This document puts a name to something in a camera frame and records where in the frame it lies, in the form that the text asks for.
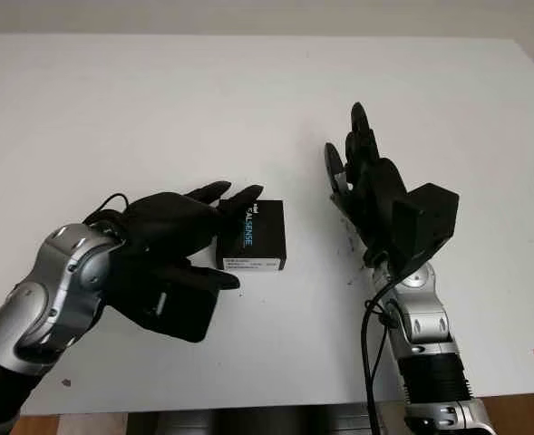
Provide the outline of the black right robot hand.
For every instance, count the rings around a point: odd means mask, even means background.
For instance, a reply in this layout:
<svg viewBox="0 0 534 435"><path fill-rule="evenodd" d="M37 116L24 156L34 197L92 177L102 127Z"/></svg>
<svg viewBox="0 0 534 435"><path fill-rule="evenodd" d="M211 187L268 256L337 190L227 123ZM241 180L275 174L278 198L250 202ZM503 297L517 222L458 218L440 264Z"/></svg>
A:
<svg viewBox="0 0 534 435"><path fill-rule="evenodd" d="M335 145L324 146L325 169L331 185L331 200L353 224L366 251L364 265L376 268L390 258L393 242L388 209L389 186L382 175L394 174L395 166L380 156L374 131L364 106L356 102L350 113L351 130L345 138L342 160Z"/></svg>

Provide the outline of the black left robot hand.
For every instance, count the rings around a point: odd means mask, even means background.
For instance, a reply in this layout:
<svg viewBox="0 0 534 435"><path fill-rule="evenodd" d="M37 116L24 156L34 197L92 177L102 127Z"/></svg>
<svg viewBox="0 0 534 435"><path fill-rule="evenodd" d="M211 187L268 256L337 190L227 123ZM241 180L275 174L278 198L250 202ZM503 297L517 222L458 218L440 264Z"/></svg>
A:
<svg viewBox="0 0 534 435"><path fill-rule="evenodd" d="M214 238L243 224L248 208L263 191L260 185L250 185L224 198L230 187L228 181L215 181L186 194L149 195L122 212L93 211L83 223L121 242L111 253L110 289L153 292L177 285L214 292L239 288L234 275L189 261Z"/></svg>

